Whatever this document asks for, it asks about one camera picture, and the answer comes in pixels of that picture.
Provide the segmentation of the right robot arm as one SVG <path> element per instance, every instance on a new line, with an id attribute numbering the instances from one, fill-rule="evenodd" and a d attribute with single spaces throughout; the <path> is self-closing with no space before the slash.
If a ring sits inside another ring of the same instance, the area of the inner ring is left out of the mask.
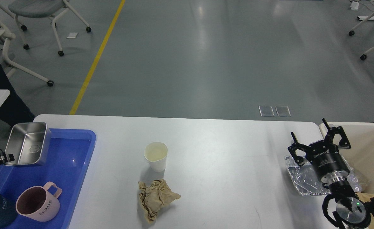
<path id="1" fill-rule="evenodd" d="M 323 139 L 309 145 L 301 144 L 294 132 L 288 147 L 291 158 L 303 167 L 309 162 L 319 183 L 329 190 L 322 204 L 323 215 L 336 228 L 366 229 L 374 219 L 374 197 L 362 201 L 348 178 L 350 169 L 340 149 L 351 149 L 351 143 L 342 126 L 329 126 L 322 119 L 327 132 Z"/>

